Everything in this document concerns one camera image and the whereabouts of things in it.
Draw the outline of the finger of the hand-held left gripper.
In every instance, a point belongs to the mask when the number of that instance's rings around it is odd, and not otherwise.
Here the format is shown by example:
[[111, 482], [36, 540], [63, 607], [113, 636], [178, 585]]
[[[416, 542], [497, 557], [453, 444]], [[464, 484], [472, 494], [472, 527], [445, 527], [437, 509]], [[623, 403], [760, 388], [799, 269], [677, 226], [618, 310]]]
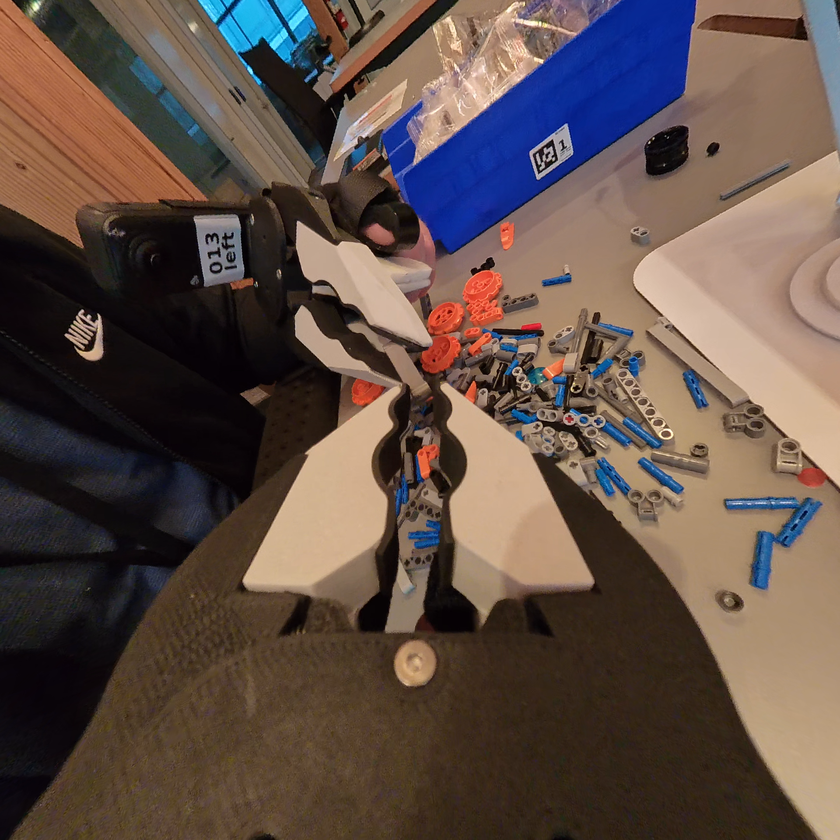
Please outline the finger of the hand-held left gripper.
[[385, 389], [406, 381], [386, 349], [392, 344], [332, 298], [301, 300], [293, 314], [297, 348], [308, 361]]
[[433, 270], [423, 262], [382, 258], [366, 245], [334, 244], [297, 222], [296, 249], [303, 276], [315, 286], [329, 286], [345, 307], [357, 311], [374, 331], [420, 348], [432, 339], [408, 291], [427, 289]]

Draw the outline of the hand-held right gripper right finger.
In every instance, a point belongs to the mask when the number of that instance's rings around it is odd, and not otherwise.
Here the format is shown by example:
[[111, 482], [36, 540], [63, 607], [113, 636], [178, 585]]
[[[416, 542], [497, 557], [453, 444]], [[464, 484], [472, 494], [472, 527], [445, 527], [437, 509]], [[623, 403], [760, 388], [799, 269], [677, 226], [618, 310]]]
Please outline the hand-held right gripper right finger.
[[554, 488], [564, 474], [452, 386], [436, 388], [444, 501], [440, 582], [483, 624], [507, 600], [590, 592], [593, 573]]

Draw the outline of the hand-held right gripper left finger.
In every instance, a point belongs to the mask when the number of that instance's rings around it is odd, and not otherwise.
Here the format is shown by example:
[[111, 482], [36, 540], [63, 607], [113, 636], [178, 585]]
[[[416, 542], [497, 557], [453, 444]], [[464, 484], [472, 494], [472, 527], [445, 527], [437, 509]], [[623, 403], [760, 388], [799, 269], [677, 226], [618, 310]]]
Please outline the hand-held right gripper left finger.
[[290, 487], [245, 573], [250, 592], [329, 599], [383, 627], [396, 581], [394, 482], [411, 394], [405, 385], [312, 446], [281, 472]]

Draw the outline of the pile of building pieces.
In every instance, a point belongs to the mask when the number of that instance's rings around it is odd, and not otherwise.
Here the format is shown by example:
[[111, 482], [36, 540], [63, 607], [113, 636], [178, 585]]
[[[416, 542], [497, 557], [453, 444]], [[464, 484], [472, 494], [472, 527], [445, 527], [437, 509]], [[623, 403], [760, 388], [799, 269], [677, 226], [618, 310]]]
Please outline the pile of building pieces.
[[[639, 347], [641, 333], [603, 320], [603, 311], [582, 308], [575, 320], [557, 331], [542, 322], [507, 326], [505, 317], [522, 317], [522, 310], [538, 308], [536, 291], [518, 296], [504, 293], [501, 273], [489, 257], [470, 272], [460, 299], [431, 308], [422, 300], [423, 318], [434, 343], [430, 350], [411, 353], [417, 372], [448, 386], [476, 405], [502, 429], [514, 434], [535, 455], [551, 459], [578, 487], [597, 498], [620, 494], [640, 522], [656, 523], [665, 504], [681, 509], [685, 476], [711, 472], [707, 443], [678, 440], [674, 425], [652, 401], [646, 383], [647, 357]], [[666, 318], [646, 335], [679, 361], [679, 374], [699, 413], [708, 413], [707, 391], [726, 403], [718, 425], [728, 438], [761, 440], [771, 424], [760, 404], [681, 339]], [[438, 465], [438, 432], [433, 429], [431, 396], [420, 395], [413, 408], [407, 443], [402, 444], [402, 473], [397, 474], [397, 527], [407, 550], [397, 580], [403, 591], [413, 589], [411, 571], [428, 567], [442, 545], [439, 520], [445, 494]], [[637, 457], [638, 475], [623, 476], [607, 455], [613, 447]], [[774, 555], [791, 551], [814, 520], [823, 503], [796, 494], [726, 497], [727, 511], [785, 511], [775, 531], [756, 531], [749, 585], [770, 588]]]

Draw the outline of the person's left forearm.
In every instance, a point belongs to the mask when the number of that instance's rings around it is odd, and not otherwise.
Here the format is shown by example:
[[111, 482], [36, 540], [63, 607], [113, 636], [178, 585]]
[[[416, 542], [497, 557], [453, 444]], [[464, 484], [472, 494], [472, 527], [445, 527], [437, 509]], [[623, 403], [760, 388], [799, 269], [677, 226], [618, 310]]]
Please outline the person's left forearm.
[[254, 287], [223, 287], [224, 316], [220, 337], [224, 340], [224, 372], [231, 374], [235, 392], [259, 385], [283, 382], [299, 371], [326, 370], [291, 333], [289, 324], [279, 325], [260, 306]]

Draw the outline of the black office chair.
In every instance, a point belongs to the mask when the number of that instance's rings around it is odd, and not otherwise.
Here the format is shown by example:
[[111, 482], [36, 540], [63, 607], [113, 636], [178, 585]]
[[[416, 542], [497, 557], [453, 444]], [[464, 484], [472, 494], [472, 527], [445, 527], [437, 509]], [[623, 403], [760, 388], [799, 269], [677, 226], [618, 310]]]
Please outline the black office chair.
[[328, 155], [338, 123], [334, 107], [340, 106], [341, 99], [331, 96], [324, 100], [263, 38], [239, 56], [307, 127]]

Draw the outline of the clear plastic parts bag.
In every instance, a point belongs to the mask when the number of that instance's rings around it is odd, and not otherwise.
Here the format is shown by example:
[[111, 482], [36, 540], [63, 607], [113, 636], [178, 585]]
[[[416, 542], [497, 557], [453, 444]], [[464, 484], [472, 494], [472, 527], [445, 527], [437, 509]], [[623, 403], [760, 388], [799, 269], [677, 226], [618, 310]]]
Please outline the clear plastic parts bag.
[[512, 2], [495, 16], [449, 15], [433, 26], [444, 73], [423, 88], [407, 132], [416, 164], [616, 5]]

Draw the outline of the person's blue jeans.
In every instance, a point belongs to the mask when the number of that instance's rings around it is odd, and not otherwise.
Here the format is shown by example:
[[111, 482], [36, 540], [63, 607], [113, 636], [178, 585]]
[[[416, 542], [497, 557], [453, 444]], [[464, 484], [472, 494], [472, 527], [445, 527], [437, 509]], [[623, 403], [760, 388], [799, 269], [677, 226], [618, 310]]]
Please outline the person's blue jeans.
[[[2, 398], [2, 452], [43, 466], [191, 545], [238, 505], [183, 462], [106, 442]], [[141, 547], [2, 479], [2, 654], [115, 657], [172, 572], [124, 565]]]

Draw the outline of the blue storage bin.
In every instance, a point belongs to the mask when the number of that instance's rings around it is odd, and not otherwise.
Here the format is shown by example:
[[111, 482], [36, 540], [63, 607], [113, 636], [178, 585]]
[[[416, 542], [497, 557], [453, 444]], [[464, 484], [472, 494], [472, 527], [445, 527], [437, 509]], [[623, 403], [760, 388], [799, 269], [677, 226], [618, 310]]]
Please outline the blue storage bin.
[[695, 1], [622, 1], [413, 162], [420, 102], [382, 138], [404, 199], [449, 253], [681, 97]]

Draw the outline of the black wheel hub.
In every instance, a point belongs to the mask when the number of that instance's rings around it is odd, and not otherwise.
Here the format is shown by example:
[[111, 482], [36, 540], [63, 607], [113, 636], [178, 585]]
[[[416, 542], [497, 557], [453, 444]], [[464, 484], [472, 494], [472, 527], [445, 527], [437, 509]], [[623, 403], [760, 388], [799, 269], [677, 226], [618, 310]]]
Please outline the black wheel hub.
[[645, 171], [651, 176], [676, 171], [689, 159], [689, 128], [675, 125], [657, 132], [644, 145]]

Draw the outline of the grey axle rod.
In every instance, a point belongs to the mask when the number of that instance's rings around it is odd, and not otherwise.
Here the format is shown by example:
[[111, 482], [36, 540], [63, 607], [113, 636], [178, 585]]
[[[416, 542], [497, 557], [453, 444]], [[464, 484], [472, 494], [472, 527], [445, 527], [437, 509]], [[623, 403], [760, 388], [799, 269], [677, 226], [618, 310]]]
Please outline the grey axle rod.
[[728, 201], [731, 198], [748, 191], [754, 186], [767, 182], [769, 179], [787, 171], [791, 167], [791, 163], [791, 160], [785, 160], [778, 164], [774, 164], [760, 173], [729, 187], [719, 194], [719, 200], [722, 202]]

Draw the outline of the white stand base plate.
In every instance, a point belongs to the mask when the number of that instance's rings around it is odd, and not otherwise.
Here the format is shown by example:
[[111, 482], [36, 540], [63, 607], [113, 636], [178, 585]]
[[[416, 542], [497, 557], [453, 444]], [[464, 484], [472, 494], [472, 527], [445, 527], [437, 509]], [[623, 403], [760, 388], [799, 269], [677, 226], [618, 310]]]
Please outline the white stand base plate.
[[648, 254], [633, 282], [839, 478], [838, 155]]

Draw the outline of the metal stand bracket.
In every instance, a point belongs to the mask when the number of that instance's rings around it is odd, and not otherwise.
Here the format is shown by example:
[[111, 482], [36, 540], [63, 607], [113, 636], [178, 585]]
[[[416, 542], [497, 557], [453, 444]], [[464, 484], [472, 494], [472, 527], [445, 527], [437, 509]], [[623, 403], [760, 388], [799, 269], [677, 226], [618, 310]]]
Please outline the metal stand bracket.
[[839, 149], [839, 2], [801, 1], [805, 29], [815, 52]]

